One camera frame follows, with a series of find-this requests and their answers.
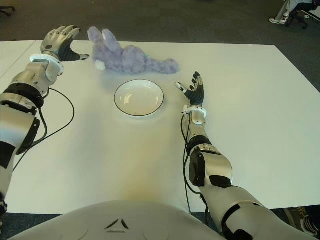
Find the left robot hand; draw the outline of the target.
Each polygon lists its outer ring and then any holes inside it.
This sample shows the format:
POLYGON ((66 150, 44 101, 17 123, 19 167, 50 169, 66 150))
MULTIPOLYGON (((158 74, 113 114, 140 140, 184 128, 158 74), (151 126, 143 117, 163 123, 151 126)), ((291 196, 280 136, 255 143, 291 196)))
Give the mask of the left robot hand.
POLYGON ((80 54, 72 50, 71 44, 81 29, 75 25, 61 26, 51 30, 41 43, 42 54, 50 55, 61 62, 85 61, 89 54, 80 54))

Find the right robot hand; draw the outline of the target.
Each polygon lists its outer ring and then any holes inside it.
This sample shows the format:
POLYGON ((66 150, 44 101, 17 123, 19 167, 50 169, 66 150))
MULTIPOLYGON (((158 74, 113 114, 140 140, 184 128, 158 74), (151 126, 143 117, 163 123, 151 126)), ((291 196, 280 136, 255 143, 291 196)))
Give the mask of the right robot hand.
POLYGON ((192 78, 192 83, 189 88, 182 85, 180 82, 175 82, 175 87, 180 90, 186 98, 189 100, 190 105, 193 106, 203 106, 205 93, 204 84, 201 75, 195 71, 192 78))

